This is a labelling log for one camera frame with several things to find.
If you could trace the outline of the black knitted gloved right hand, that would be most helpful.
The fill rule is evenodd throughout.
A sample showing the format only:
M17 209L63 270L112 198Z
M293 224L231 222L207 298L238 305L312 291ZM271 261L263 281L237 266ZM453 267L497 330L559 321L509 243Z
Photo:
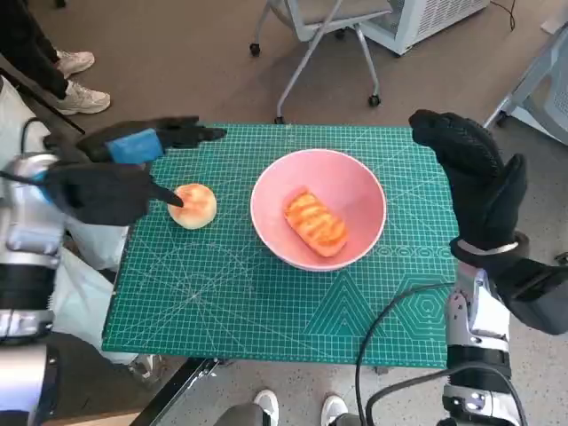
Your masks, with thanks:
M413 141L433 150L446 174L459 238L483 251L514 243L527 189L525 157L503 161L489 130L454 113L419 109L409 124Z

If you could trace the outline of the bare black left hand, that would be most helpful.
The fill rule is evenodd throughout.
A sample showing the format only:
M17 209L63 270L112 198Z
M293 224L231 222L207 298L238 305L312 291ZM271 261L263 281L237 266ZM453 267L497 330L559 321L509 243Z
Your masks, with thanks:
M158 186L142 165L169 149L195 149L225 135L226 130L207 127L194 115L118 122L96 130L75 143L95 165L81 184L68 187L69 200L77 209L92 210L144 210L151 200L183 207L183 200Z

